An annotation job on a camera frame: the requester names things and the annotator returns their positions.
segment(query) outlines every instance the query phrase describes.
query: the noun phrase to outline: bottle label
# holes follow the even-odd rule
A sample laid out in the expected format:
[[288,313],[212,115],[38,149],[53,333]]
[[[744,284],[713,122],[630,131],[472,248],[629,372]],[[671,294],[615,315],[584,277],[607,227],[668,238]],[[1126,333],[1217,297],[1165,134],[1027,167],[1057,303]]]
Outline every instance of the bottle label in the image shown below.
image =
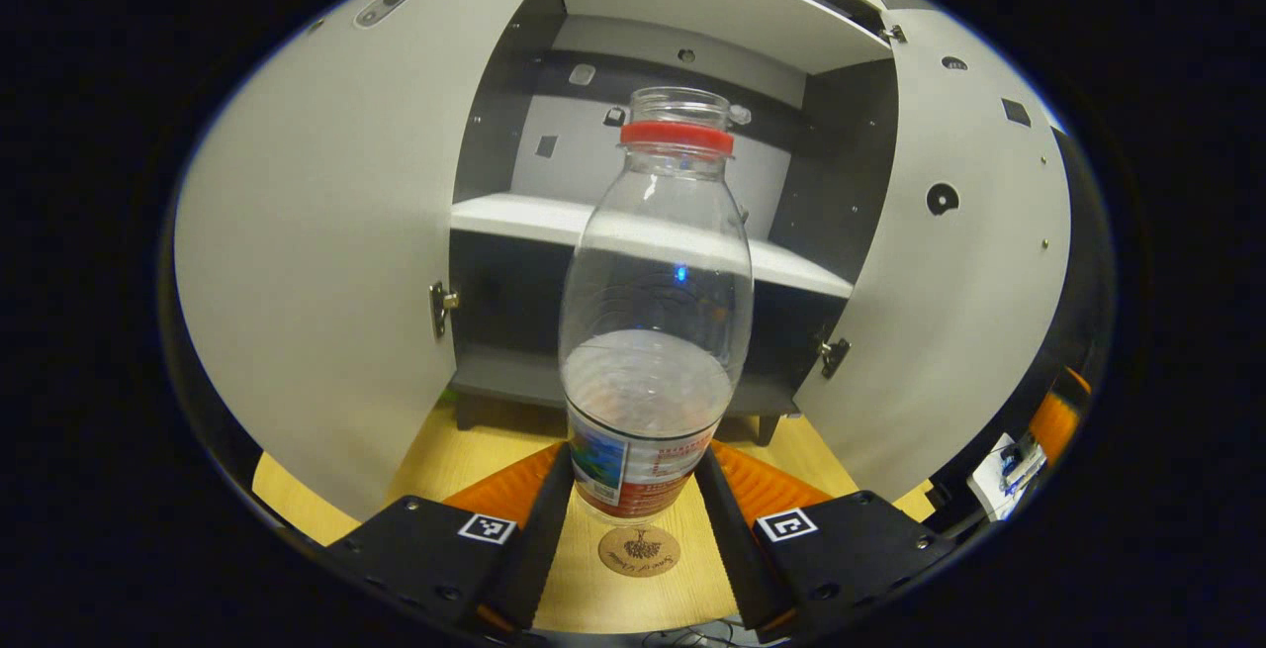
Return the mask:
[[601,428],[571,404],[567,416],[576,487],[615,518],[646,516],[672,504],[720,423],[686,438],[646,440]]

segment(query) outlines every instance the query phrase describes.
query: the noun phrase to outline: red bottle cap ring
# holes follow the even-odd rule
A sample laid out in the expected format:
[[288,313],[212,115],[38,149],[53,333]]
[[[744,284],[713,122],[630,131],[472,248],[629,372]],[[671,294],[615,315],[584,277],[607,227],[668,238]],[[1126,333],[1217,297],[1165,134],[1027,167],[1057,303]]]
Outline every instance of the red bottle cap ring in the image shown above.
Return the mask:
[[685,124],[679,120],[634,120],[620,127],[620,143],[682,143],[686,147],[710,148],[730,156],[734,138],[708,125]]

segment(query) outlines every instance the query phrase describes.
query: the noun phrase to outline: cork coaster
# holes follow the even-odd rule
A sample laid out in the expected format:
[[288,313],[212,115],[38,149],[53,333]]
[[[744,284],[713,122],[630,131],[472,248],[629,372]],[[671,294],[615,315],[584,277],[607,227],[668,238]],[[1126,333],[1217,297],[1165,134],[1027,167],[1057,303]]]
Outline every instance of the cork coaster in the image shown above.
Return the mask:
[[681,561],[681,545],[657,526],[620,526],[598,543],[603,564],[622,576],[657,576]]

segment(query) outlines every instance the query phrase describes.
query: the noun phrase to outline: door hinge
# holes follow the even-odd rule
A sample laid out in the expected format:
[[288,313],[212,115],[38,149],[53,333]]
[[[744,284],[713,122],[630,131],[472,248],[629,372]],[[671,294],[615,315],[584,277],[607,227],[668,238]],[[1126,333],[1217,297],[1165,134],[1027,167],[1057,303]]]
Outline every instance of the door hinge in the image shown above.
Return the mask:
[[444,335],[444,320],[448,319],[448,310],[461,306],[461,297],[457,292],[444,291],[444,284],[437,282],[430,286],[430,329],[436,338]]
[[836,376],[836,370],[839,368],[841,361],[844,361],[844,357],[848,356],[848,351],[852,349],[852,347],[853,346],[849,344],[849,342],[843,337],[841,337],[839,342],[836,342],[834,344],[827,344],[827,342],[823,342],[818,347],[818,356],[822,356],[822,376],[827,378]]
[[884,35],[889,44],[893,43],[893,39],[896,39],[899,43],[905,43],[905,32],[901,30],[900,25],[893,25],[890,29],[881,29],[879,34]]

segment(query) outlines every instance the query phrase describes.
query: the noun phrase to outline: plastic bottle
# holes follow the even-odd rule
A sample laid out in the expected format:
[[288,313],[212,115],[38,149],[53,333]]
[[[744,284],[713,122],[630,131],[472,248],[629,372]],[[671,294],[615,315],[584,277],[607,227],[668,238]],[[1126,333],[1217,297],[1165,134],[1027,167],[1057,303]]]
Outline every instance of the plastic bottle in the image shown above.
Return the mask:
[[752,257],[729,189],[729,103],[642,89],[624,171],[563,289],[558,361],[576,486],[611,524],[651,521],[708,448],[747,358]]

